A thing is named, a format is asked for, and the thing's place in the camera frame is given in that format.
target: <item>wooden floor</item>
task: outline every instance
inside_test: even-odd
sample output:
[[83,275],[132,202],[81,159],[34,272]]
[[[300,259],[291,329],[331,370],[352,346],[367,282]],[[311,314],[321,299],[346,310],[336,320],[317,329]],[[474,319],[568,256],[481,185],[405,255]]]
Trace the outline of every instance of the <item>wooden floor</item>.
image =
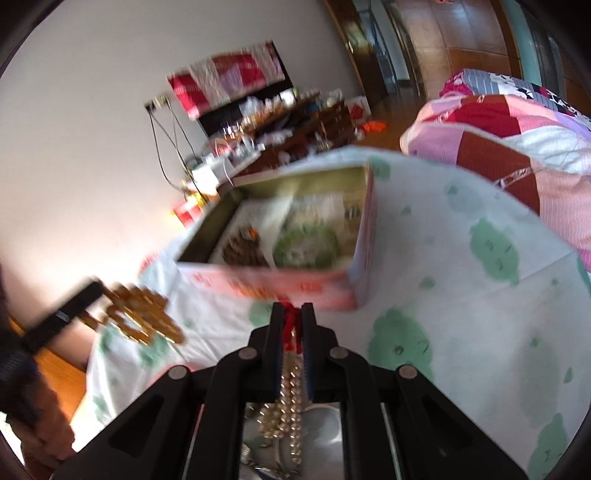
[[400,136],[412,125],[423,105],[412,89],[402,88],[399,96],[392,95],[372,109],[372,119],[386,122],[388,128],[382,132],[370,132],[355,144],[400,151]]

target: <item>door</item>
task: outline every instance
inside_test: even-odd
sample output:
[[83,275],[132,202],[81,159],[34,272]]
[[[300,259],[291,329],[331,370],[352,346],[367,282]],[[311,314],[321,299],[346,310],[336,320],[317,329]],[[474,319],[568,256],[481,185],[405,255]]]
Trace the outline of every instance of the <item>door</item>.
[[372,44],[363,33],[363,25],[351,0],[324,0],[342,38],[357,80],[370,107],[388,96]]

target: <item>orange object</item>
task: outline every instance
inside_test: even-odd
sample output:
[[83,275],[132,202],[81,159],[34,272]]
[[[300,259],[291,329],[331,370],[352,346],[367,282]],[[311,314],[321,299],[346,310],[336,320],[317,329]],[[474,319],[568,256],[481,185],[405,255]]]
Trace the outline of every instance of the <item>orange object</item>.
[[368,134],[370,132],[382,132],[388,128],[388,124],[385,122],[379,122],[377,120],[371,120],[361,124],[359,127]]

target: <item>white wall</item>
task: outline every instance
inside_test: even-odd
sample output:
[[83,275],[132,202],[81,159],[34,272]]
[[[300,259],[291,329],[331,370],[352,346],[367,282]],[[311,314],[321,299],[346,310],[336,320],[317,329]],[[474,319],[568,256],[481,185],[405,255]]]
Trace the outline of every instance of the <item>white wall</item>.
[[[0,261],[19,319],[88,275],[132,281],[178,232],[143,104],[178,67],[267,39],[295,85],[359,94],[322,0],[66,0],[35,29],[0,79]],[[60,348],[83,361],[91,340],[79,326]]]

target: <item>metal pivot screw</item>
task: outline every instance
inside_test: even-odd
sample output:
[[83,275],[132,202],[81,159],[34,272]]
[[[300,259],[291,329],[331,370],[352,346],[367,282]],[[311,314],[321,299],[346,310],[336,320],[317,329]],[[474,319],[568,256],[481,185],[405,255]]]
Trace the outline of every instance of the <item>metal pivot screw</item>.
[[173,380],[180,380],[181,378],[185,378],[189,373],[189,369],[182,365],[175,365],[170,370],[168,370],[168,376]]
[[403,365],[398,369],[398,375],[406,380],[412,380],[417,376],[418,372],[417,369],[414,368],[412,365]]
[[329,355],[335,360],[342,360],[343,358],[346,358],[347,355],[349,355],[349,351],[345,347],[334,346],[330,349]]
[[241,360],[252,360],[253,358],[256,358],[257,355],[258,352],[251,346],[246,346],[238,352],[238,356]]

